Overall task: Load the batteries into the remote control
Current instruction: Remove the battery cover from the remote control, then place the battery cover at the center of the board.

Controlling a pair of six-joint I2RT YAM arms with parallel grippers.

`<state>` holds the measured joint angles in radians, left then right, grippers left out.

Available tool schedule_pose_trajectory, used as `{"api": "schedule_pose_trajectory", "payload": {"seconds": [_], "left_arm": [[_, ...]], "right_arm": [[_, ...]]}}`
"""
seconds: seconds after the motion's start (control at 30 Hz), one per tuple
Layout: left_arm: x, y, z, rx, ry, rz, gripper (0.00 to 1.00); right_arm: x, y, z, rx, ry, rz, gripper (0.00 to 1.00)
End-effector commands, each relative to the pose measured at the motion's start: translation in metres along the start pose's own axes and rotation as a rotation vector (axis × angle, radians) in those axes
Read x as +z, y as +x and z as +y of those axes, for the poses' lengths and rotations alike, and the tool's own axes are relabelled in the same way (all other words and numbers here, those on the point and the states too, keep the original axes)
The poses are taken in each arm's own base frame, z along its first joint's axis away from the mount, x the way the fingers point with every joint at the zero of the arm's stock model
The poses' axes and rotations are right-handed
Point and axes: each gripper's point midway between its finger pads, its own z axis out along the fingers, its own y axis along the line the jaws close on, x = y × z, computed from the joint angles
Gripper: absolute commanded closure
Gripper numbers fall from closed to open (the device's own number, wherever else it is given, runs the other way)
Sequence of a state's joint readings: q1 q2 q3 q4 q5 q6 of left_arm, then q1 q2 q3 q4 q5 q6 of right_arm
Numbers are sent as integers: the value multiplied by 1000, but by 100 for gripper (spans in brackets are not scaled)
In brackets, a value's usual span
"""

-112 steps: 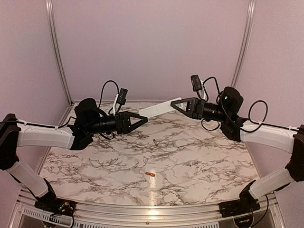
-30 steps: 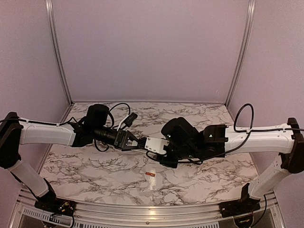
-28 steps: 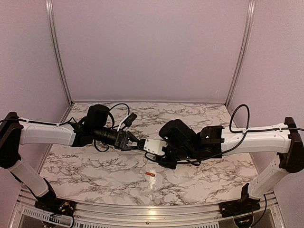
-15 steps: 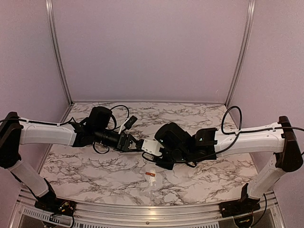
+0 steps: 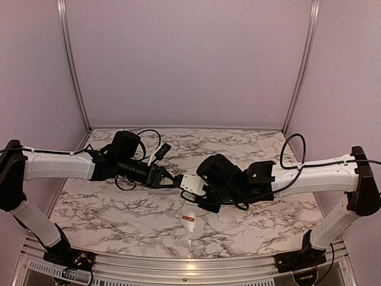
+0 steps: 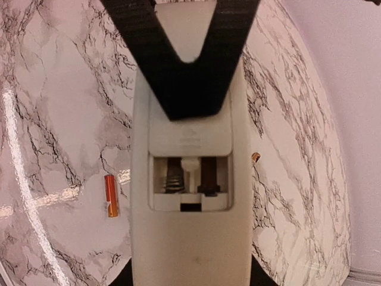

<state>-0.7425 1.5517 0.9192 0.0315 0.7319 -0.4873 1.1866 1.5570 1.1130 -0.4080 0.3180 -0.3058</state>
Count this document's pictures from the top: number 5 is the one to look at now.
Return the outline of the orange AA battery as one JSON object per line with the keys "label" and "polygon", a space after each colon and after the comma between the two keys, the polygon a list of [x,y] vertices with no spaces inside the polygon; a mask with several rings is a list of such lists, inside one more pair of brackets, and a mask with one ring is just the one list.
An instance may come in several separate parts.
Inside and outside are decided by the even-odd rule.
{"label": "orange AA battery", "polygon": [[194,217],[189,217],[189,216],[182,216],[182,219],[184,220],[188,220],[190,222],[194,222],[195,221],[195,218]]}

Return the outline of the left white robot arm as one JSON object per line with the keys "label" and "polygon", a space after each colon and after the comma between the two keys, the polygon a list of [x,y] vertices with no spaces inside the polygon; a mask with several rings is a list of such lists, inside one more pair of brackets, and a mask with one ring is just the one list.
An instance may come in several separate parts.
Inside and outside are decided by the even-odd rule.
{"label": "left white robot arm", "polygon": [[1,151],[1,210],[10,212],[30,230],[62,265],[75,260],[63,231],[42,211],[27,200],[23,191],[25,181],[45,178],[74,178],[87,181],[106,181],[126,178],[142,186],[160,189],[174,187],[175,178],[156,164],[170,150],[160,146],[149,162],[134,158],[142,145],[139,135],[118,131],[112,143],[100,150],[52,151],[26,148],[18,140],[11,140]]}

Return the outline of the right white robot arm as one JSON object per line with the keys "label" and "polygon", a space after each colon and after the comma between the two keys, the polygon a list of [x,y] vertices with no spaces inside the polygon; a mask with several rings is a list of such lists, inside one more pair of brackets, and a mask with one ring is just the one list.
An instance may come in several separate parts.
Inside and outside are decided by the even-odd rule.
{"label": "right white robot arm", "polygon": [[245,170],[217,154],[205,159],[196,170],[196,185],[189,189],[199,206],[208,203],[249,205],[304,192],[342,191],[332,211],[303,237],[295,262],[307,267],[353,222],[380,210],[380,194],[370,163],[361,147],[331,160],[285,166],[258,161]]}

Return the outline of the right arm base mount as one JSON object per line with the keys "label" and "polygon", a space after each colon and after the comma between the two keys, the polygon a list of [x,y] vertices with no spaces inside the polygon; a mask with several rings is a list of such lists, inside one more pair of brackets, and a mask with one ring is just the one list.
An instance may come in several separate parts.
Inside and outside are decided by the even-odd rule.
{"label": "right arm base mount", "polygon": [[274,259],[278,273],[298,271],[326,262],[325,254],[301,254],[299,251],[280,253]]}

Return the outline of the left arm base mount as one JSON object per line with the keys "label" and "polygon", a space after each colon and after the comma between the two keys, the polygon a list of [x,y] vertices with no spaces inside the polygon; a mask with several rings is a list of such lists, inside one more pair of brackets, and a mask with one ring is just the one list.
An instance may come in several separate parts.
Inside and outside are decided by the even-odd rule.
{"label": "left arm base mount", "polygon": [[61,254],[45,252],[43,259],[65,268],[90,272],[95,261],[95,253],[71,248],[68,252]]}

